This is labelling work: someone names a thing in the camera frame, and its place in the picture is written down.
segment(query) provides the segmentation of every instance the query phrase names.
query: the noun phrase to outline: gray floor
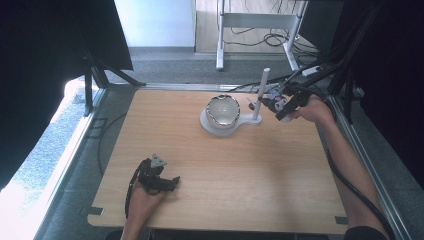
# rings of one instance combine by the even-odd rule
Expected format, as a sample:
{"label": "gray floor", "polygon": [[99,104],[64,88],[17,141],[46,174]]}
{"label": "gray floor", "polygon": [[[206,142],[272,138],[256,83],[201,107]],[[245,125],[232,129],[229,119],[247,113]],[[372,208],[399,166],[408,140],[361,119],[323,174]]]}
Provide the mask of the gray floor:
{"label": "gray floor", "polygon": [[[290,72],[284,56],[227,56],[225,70],[217,72],[213,55],[179,50],[133,50],[131,55],[135,71],[127,73],[147,83],[237,85],[258,82],[265,67],[271,68],[270,78]],[[107,165],[123,123],[123,114],[127,112],[136,91],[114,74],[107,72],[107,75],[116,84],[106,91],[106,96],[96,108],[92,128],[84,137],[36,239],[104,239],[108,233],[117,230],[93,227],[87,223],[87,214],[100,184],[102,169]],[[410,234],[410,238],[406,239],[424,239],[423,190],[365,116],[358,102],[354,102],[352,113],[354,129]],[[99,129],[111,123],[108,131],[99,138]],[[342,236],[328,238],[342,239]]]}

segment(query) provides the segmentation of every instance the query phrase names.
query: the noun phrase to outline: white pole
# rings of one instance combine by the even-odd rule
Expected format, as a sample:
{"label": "white pole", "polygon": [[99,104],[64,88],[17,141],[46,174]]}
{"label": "white pole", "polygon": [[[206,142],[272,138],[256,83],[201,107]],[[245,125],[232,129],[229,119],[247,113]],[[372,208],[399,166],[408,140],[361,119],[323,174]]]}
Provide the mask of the white pole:
{"label": "white pole", "polygon": [[259,108],[261,108],[261,101],[259,101],[259,98],[261,98],[264,95],[265,92],[265,86],[268,82],[268,74],[269,74],[269,68],[265,68],[264,72],[262,73],[262,79],[261,79],[261,85],[259,86],[259,92],[258,92],[258,100],[256,100],[255,104],[255,110],[253,111],[253,120],[256,120],[258,118],[259,114]]}
{"label": "white pole", "polygon": [[294,24],[293,24],[293,27],[292,27],[291,32],[290,32],[290,38],[289,38],[289,41],[287,43],[287,49],[290,50],[290,51],[293,47],[294,39],[296,38],[297,32],[299,30],[299,26],[300,26],[300,22],[301,22],[302,17],[303,17],[303,11],[305,9],[305,5],[306,5],[306,1],[300,2],[300,6],[299,6],[299,9],[297,10],[296,18],[294,19]]}

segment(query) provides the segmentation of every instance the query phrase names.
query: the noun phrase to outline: forearm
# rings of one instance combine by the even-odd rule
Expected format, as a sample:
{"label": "forearm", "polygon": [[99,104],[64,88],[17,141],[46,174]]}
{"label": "forearm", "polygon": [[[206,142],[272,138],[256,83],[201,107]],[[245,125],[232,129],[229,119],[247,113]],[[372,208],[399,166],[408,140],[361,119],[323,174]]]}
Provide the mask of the forearm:
{"label": "forearm", "polygon": [[[381,211],[377,190],[368,170],[344,138],[338,126],[334,122],[326,122],[321,124],[321,127],[324,129],[336,168]],[[338,179],[336,179],[336,183],[349,219],[349,227],[368,225],[386,234],[381,223],[369,208]]]}

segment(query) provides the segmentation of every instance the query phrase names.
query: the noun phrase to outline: white vertical rod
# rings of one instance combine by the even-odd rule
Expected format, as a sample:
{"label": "white vertical rod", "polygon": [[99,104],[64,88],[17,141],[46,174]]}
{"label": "white vertical rod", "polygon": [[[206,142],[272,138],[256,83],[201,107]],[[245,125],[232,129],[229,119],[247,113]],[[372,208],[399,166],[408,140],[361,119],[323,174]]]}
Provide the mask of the white vertical rod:
{"label": "white vertical rod", "polygon": [[262,73],[262,79],[261,79],[261,85],[259,85],[259,92],[258,92],[258,100],[256,100],[255,104],[255,110],[253,111],[253,120],[256,120],[258,118],[259,109],[261,108],[261,101],[259,101],[259,98],[261,98],[264,95],[265,92],[265,86],[268,82],[268,74],[269,74],[269,68],[265,68]]}
{"label": "white vertical rod", "polygon": [[224,35],[224,6],[225,0],[220,0],[219,14],[219,33],[218,33],[218,49],[222,49],[222,39]]}
{"label": "white vertical rod", "polygon": [[296,15],[296,18],[294,19],[294,24],[293,24],[292,30],[290,31],[290,38],[289,38],[289,41],[287,43],[287,49],[288,50],[291,50],[291,48],[293,46],[294,39],[295,39],[296,34],[297,34],[297,31],[299,30],[299,25],[300,25],[300,22],[301,22],[302,17],[303,17],[303,11],[305,9],[306,2],[307,1],[301,1],[300,2],[300,6],[299,6],[299,9],[297,10],[297,15]]}

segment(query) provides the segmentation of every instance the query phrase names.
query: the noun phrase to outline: human arm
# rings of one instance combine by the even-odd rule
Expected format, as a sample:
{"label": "human arm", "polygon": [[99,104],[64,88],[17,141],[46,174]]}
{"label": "human arm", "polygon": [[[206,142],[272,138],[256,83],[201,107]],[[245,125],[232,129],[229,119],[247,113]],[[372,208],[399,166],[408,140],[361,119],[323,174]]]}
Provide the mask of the human arm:
{"label": "human arm", "polygon": [[[291,114],[292,118],[300,116],[308,121],[315,122],[323,129],[331,157],[341,175],[382,212],[377,190],[371,176],[340,132],[330,109],[325,103],[319,97],[312,95],[305,107],[299,108]],[[348,216],[348,228],[369,226],[377,229],[389,239],[383,225],[374,213],[337,178],[336,184]]]}
{"label": "human arm", "polygon": [[148,194],[143,186],[135,181],[128,209],[128,219],[124,225],[121,240],[139,239],[144,224],[164,197],[165,192],[159,192],[156,195]]}

